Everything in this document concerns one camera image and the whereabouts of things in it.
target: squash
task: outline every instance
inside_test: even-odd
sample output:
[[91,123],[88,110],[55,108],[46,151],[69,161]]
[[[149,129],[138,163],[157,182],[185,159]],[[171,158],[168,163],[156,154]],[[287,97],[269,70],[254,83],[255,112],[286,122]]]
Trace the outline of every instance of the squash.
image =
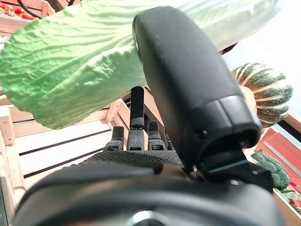
[[264,128],[287,116],[287,102],[292,97],[293,88],[283,73],[254,62],[234,69],[233,73],[239,85],[254,93],[257,116]]

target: broccoli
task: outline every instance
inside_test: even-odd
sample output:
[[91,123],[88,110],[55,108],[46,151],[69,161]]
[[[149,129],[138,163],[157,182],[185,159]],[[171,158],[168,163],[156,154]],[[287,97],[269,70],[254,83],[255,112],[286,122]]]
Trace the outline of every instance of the broccoli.
[[261,149],[252,154],[251,157],[258,161],[259,165],[271,172],[274,188],[283,190],[289,185],[290,178],[283,165],[277,159],[262,153]]

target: wooden slat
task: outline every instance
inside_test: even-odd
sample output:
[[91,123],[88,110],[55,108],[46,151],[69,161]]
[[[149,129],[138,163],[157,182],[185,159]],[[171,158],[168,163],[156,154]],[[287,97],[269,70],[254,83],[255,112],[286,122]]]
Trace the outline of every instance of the wooden slat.
[[293,112],[290,112],[288,116],[284,119],[288,124],[290,124],[295,130],[301,133],[301,117]]
[[162,118],[160,116],[159,110],[156,106],[154,97],[149,93],[149,91],[146,88],[144,89],[144,104],[145,106],[154,114],[156,119],[159,123],[161,123],[162,126],[164,126],[164,123],[162,121]]
[[301,225],[301,216],[293,209],[293,207],[288,204],[283,197],[280,196],[277,192],[274,192],[274,198],[282,216],[285,221],[286,226],[298,226]]
[[62,169],[62,168],[64,168],[64,167],[68,167],[68,166],[71,166],[71,165],[73,165],[73,164],[79,164],[79,163],[81,163],[82,161],[84,161],[84,160],[86,160],[86,159],[92,157],[93,155],[95,155],[95,153],[94,153],[94,154],[91,154],[91,155],[88,155],[88,156],[86,156],[86,157],[83,157],[83,158],[81,158],[81,159],[72,161],[72,162],[70,162],[70,163],[67,163],[67,164],[65,164],[65,165],[62,165],[62,166],[59,166],[59,167],[56,167],[56,168],[47,170],[47,171],[45,171],[45,172],[39,173],[39,174],[34,175],[34,176],[32,176],[32,177],[26,178],[26,179],[25,179],[25,187],[26,187],[26,189],[29,189],[29,188],[32,187],[35,183],[37,183],[39,180],[43,179],[44,177],[48,176],[49,174],[51,174],[51,173],[53,173],[53,172],[55,172],[55,171],[57,171],[57,170],[60,170],[60,169]]
[[30,20],[0,15],[0,31],[13,33],[17,29],[26,26],[30,22]]
[[0,105],[11,105],[11,102],[7,99],[6,95],[0,96]]
[[10,116],[10,111],[7,106],[0,107],[0,130],[5,145],[12,145],[15,143],[15,132],[13,122]]
[[2,192],[5,203],[5,211],[8,220],[13,217],[15,206],[14,191],[12,188],[11,178],[9,174],[8,157],[5,148],[4,140],[2,139],[0,131],[0,176],[2,184]]
[[[4,3],[18,4],[16,0],[3,0]],[[30,8],[42,9],[42,0],[22,0],[23,4]]]
[[63,145],[20,156],[24,175],[103,148],[111,140],[112,132],[105,132]]
[[42,17],[45,17],[48,15],[48,5],[49,3],[48,2],[43,2],[42,3]]
[[17,137],[14,147],[18,153],[24,153],[108,129],[110,129],[109,125],[101,121],[87,122],[80,125],[69,126],[64,129]]
[[119,99],[117,101],[115,101],[114,103],[111,104],[110,109],[108,111],[108,115],[106,117],[107,121],[113,121],[115,116],[117,115],[117,111],[119,109],[119,106],[122,104],[121,102],[123,102],[122,99]]
[[[109,110],[100,110],[98,112],[95,112],[95,113],[91,114],[90,116],[88,116],[87,118],[85,118],[83,121],[77,123],[77,125],[96,121],[96,120],[103,120],[106,118],[108,111]],[[17,124],[14,124],[13,127],[14,127],[16,137],[22,137],[22,136],[27,136],[27,135],[34,134],[34,133],[41,133],[41,132],[51,130],[47,127],[42,126],[41,124],[37,123],[36,121],[17,123]]]
[[9,174],[14,191],[14,202],[17,205],[25,194],[25,181],[21,171],[19,153],[13,146],[6,146],[6,150],[8,155]]
[[33,119],[33,115],[29,112],[21,112],[13,105],[9,105],[8,108],[13,122]]

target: vegetable display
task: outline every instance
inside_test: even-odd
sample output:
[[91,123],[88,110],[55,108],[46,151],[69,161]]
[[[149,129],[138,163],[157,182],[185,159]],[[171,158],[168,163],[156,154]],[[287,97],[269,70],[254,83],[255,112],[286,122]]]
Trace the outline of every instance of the vegetable display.
[[146,85],[132,22],[158,6],[183,11],[218,50],[279,11],[278,0],[83,0],[11,36],[0,54],[4,93],[37,122],[60,129]]
[[34,20],[34,17],[24,11],[21,7],[14,7],[0,2],[0,15],[13,16],[27,20]]
[[277,159],[263,153],[261,149],[252,154],[251,157],[271,172],[274,188],[283,190],[289,185],[290,178],[283,165]]
[[247,63],[233,71],[239,85],[253,91],[257,116],[264,128],[281,121],[288,114],[288,100],[293,88],[285,75],[261,63]]

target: black plastic housing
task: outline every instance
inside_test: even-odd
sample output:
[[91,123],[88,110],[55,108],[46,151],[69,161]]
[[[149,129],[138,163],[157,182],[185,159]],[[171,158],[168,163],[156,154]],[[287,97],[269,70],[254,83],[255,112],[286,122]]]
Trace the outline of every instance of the black plastic housing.
[[218,51],[184,13],[172,7],[144,11],[134,19],[133,35],[147,83],[186,168],[204,154],[241,151],[258,142],[260,121]]

